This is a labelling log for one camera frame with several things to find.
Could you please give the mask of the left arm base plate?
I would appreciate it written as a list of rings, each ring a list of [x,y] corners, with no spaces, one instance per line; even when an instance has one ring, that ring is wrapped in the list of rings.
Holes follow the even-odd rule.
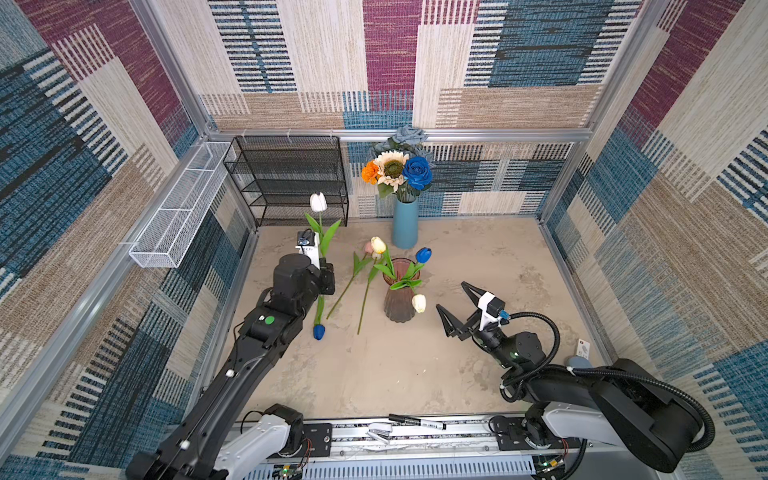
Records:
[[[329,457],[332,438],[333,425],[331,423],[304,423],[301,427],[291,428],[282,453],[289,458]]]

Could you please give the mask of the dark red glass vase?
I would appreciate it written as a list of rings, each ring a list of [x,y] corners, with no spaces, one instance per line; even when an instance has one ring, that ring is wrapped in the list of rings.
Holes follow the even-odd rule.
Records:
[[[396,277],[392,278],[386,274],[382,274],[382,278],[389,286],[392,286],[397,281],[401,280],[406,274],[408,267],[414,264],[415,262],[408,258],[395,258],[393,259],[393,265],[396,271]],[[403,287],[398,290],[388,289],[384,300],[384,312],[387,318],[395,323],[405,323],[410,321],[416,315],[416,311],[411,303],[413,296],[413,290],[408,287]]]

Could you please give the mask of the deep blue rose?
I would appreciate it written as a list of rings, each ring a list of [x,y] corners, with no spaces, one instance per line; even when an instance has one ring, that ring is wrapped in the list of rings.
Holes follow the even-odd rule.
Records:
[[[433,175],[430,163],[421,156],[407,160],[403,177],[405,183],[400,189],[399,199],[404,203],[414,202],[432,184]]]

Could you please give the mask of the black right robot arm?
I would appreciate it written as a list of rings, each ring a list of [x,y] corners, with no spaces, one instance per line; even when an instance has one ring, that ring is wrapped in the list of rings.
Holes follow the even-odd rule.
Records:
[[[712,417],[687,392],[625,358],[602,367],[557,365],[561,334],[552,319],[537,312],[509,313],[491,292],[467,282],[461,288],[474,311],[462,321],[438,305],[445,334],[472,340],[503,368],[501,397],[530,405],[521,426],[532,447],[548,447],[560,438],[596,441],[622,446],[646,466],[671,473],[685,454],[715,440]],[[503,326],[527,316],[550,328],[549,350],[533,332],[503,332]]]

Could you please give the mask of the dusty blue rose bouquet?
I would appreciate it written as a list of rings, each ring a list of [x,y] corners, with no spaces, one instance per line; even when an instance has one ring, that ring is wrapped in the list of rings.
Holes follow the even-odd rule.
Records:
[[[425,130],[413,126],[399,127],[395,134],[386,140],[373,143],[369,149],[368,159],[373,160],[380,154],[387,151],[398,151],[407,153],[411,157],[423,157],[427,164],[434,165],[434,155],[424,144],[429,136]]]

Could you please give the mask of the cream white tulip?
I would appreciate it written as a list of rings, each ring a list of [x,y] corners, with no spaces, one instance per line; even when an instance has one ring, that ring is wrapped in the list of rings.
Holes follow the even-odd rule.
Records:
[[[343,220],[336,220],[328,227],[324,226],[323,214],[328,209],[325,195],[322,192],[312,193],[309,198],[312,214],[306,214],[305,217],[309,223],[310,229],[318,236],[318,249],[321,257],[328,253],[332,239],[338,228],[343,224]]]

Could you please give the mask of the cream sunflower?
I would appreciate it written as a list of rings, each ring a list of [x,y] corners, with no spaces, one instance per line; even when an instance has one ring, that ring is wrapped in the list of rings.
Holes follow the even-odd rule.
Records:
[[[396,193],[406,183],[404,169],[410,155],[400,151],[385,151],[378,155],[373,164],[376,167],[376,186],[380,197]]]

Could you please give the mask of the yellow white tulip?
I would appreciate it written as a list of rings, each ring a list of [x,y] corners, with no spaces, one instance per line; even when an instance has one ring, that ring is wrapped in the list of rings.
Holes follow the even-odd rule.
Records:
[[[396,270],[387,244],[380,237],[372,237],[370,245],[372,248],[374,268],[383,273],[386,277],[395,279]]]

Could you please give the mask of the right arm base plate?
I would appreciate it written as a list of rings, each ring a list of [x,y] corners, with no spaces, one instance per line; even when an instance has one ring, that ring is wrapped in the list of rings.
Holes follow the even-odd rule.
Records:
[[[542,420],[525,416],[496,415],[488,421],[501,451],[572,450],[580,447],[577,438],[561,438],[552,433]]]

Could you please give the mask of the light blue ceramic vase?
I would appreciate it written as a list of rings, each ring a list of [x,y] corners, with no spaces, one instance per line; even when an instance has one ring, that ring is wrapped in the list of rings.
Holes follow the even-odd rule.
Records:
[[[403,250],[413,248],[418,240],[418,201],[403,202],[396,200],[393,213],[392,240],[394,245]]]

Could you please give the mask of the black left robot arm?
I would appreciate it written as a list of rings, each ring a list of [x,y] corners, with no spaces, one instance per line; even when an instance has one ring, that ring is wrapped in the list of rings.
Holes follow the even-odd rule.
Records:
[[[302,330],[313,303],[335,292],[333,265],[291,253],[280,258],[273,286],[246,315],[230,354],[205,393],[155,452],[140,452],[126,468],[129,479],[214,479],[233,471],[217,467],[237,415]]]

